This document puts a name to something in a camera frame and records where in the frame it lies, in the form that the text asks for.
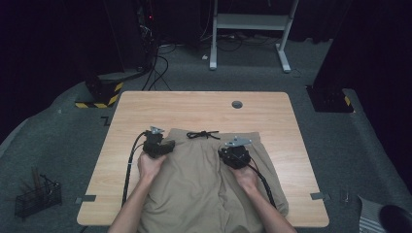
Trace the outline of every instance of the white metal stand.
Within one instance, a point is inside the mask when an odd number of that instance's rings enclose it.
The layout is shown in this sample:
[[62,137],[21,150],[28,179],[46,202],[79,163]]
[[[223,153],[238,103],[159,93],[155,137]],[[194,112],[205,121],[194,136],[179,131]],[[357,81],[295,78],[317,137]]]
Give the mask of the white metal stand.
[[210,51],[210,69],[218,68],[217,61],[217,31],[218,28],[227,29],[255,29],[284,31],[281,44],[276,44],[275,50],[278,52],[285,73],[291,71],[291,66],[285,55],[285,44],[291,31],[294,13],[296,12],[299,0],[293,0],[292,8],[287,16],[264,16],[264,15],[237,15],[218,14],[218,0],[215,0],[213,15],[213,37]]

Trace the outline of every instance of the person's arm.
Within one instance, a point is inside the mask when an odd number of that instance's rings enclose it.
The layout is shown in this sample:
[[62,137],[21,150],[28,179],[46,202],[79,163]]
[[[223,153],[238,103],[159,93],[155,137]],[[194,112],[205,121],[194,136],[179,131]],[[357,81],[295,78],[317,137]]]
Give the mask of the person's arm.
[[254,205],[257,214],[259,215],[264,229],[268,233],[289,233],[296,232],[291,224],[268,202],[258,190],[258,175],[250,167],[241,169],[232,169],[236,181],[243,188],[246,195]]
[[164,159],[166,159],[165,155],[152,159],[144,152],[140,154],[138,159],[140,180],[121,207],[108,230],[109,233],[137,232],[143,204]]

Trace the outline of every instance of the metal bracket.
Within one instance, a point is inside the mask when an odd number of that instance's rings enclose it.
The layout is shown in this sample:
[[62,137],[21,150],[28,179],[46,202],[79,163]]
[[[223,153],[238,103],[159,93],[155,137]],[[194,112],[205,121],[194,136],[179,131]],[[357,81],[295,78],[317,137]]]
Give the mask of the metal bracket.
[[160,134],[160,133],[164,132],[164,130],[160,129],[160,128],[156,128],[154,126],[151,126],[151,132],[152,132],[152,134]]
[[234,148],[234,147],[248,145],[251,142],[252,142],[252,140],[250,140],[250,139],[244,139],[244,138],[239,138],[237,136],[234,136],[233,141],[225,143],[225,145],[227,145],[228,147]]

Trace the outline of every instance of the person's hand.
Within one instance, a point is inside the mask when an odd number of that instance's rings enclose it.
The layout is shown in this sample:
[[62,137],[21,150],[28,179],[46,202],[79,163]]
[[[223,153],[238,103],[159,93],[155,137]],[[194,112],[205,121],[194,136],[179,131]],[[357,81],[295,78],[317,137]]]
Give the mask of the person's hand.
[[139,168],[140,179],[149,179],[152,181],[160,171],[161,164],[166,159],[166,155],[163,155],[157,159],[151,158],[144,151],[140,153],[137,160],[137,166]]
[[[254,163],[250,163],[252,167],[256,169]],[[246,192],[256,190],[258,187],[258,175],[252,170],[249,166],[246,166],[241,169],[233,169],[229,167],[229,170],[233,173],[236,181]]]

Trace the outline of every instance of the black shoelace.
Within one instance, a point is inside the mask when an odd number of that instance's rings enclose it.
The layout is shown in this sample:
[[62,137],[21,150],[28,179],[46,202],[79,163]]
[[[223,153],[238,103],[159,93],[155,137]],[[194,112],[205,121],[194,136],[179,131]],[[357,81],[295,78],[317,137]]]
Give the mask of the black shoelace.
[[213,133],[219,133],[219,131],[210,131],[210,132],[206,132],[206,131],[201,131],[201,132],[189,132],[186,135],[188,136],[188,138],[190,139],[194,139],[194,138],[198,138],[198,137],[206,137],[207,139],[209,139],[209,137],[220,140],[221,138],[215,137],[212,134]]

